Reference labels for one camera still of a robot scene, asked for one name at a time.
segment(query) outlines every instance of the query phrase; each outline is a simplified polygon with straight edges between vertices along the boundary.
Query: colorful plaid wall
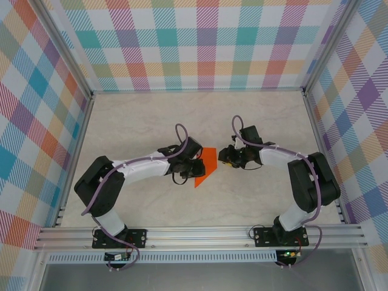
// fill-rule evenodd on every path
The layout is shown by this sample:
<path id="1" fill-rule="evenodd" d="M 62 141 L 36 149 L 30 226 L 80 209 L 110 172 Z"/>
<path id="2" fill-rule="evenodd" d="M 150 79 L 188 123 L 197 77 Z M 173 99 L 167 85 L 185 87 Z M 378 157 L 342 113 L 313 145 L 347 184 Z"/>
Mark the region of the colorful plaid wall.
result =
<path id="1" fill-rule="evenodd" d="M 313 61 L 311 62 L 310 64 L 310 67 L 309 69 L 307 70 L 307 73 L 303 79 L 303 82 L 302 82 L 302 87 L 305 87 L 310 76 L 311 76 L 311 73 L 313 72 L 313 69 L 315 68 L 315 65 L 316 65 L 316 62 L 320 59 L 320 57 L 322 56 L 323 54 L 323 51 L 324 49 L 326 48 L 326 44 L 328 42 L 328 40 L 330 39 L 333 31 L 334 31 L 334 28 L 336 27 L 338 21 L 341 19 L 342 17 L 342 14 L 344 13 L 344 10 L 346 8 L 346 4 L 348 3 L 349 0 L 341 0 L 341 3 L 332 19 L 332 22 L 330 23 L 329 25 L 329 28 L 327 29 L 320 45 L 319 45 L 319 48 L 318 50 L 316 51 L 315 55 L 314 55 L 314 58 L 313 58 Z"/>
<path id="2" fill-rule="evenodd" d="M 340 2 L 45 0 L 105 91 L 300 87 Z"/>
<path id="3" fill-rule="evenodd" d="M 312 93 L 350 220 L 388 283 L 388 0 L 363 1 Z"/>
<path id="4" fill-rule="evenodd" d="M 67 176 L 86 97 L 27 0 L 0 1 L 0 290 L 20 290 Z"/>

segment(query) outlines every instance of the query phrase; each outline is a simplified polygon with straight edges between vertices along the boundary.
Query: marble table surface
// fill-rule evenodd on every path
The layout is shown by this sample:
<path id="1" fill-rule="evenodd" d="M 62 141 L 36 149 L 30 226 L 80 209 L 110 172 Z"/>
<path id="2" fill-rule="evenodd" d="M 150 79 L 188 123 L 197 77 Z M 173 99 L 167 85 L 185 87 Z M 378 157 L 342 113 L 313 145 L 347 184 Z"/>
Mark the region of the marble table surface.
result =
<path id="1" fill-rule="evenodd" d="M 317 151 L 300 92 L 188 92 L 97 95 L 76 168 L 75 182 L 99 156 L 122 160 L 176 144 L 174 125 L 217 151 L 232 143 L 231 119 L 256 125 L 263 141 L 302 153 Z M 198 188 L 175 185 L 170 176 L 149 178 L 121 190 L 115 209 L 128 226 L 238 226 L 272 224 L 293 201 L 289 174 L 271 166 L 233 169 L 219 162 Z M 95 226 L 72 190 L 62 227 Z M 336 207 L 317 224 L 340 223 Z"/>

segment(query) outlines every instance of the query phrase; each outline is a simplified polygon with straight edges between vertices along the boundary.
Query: orange object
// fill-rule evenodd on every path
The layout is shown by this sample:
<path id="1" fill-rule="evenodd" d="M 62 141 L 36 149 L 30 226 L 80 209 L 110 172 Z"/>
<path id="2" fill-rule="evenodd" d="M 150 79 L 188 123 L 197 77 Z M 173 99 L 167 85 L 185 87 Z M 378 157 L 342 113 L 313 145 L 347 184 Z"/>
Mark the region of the orange object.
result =
<path id="1" fill-rule="evenodd" d="M 217 169 L 217 149 L 214 147 L 204 147 L 201 155 L 204 161 L 206 174 L 195 178 L 194 188 L 197 188 L 207 177 Z"/>

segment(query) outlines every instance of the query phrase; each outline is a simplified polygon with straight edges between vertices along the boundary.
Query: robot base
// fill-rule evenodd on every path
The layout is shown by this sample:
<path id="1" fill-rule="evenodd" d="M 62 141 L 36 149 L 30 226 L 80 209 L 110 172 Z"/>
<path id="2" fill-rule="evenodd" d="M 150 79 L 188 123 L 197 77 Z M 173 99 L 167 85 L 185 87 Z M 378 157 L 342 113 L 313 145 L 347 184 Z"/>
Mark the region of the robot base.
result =
<path id="1" fill-rule="evenodd" d="M 289 238 L 280 244 L 272 227 L 255 227 L 253 229 L 256 247 L 307 247 L 309 245 L 305 227 L 295 229 L 289 234 Z"/>
<path id="2" fill-rule="evenodd" d="M 94 232 L 94 239 L 92 242 L 93 249 L 126 249 L 127 246 L 120 242 L 117 242 L 109 238 L 101 229 L 98 229 Z M 147 240 L 147 230 L 146 229 L 125 229 L 117 238 L 126 241 L 130 244 L 133 244 L 139 249 L 144 249 L 146 247 Z"/>

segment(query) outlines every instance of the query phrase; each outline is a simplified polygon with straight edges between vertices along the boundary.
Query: red wire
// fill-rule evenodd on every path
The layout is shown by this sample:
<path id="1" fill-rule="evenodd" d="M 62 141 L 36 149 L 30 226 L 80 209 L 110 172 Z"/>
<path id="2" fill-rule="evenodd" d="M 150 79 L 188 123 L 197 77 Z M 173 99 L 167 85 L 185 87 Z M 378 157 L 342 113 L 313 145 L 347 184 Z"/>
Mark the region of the red wire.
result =
<path id="1" fill-rule="evenodd" d="M 295 238 L 299 243 L 299 253 L 302 255 L 302 242 L 299 238 Z"/>
<path id="2" fill-rule="evenodd" d="M 125 252 L 126 252 L 127 256 L 128 256 L 128 249 L 129 249 L 129 246 L 127 246 L 127 249 L 125 250 Z M 132 254 L 132 252 L 133 252 L 133 247 L 131 247 L 131 252 L 129 253 L 129 255 L 131 255 L 131 254 Z"/>

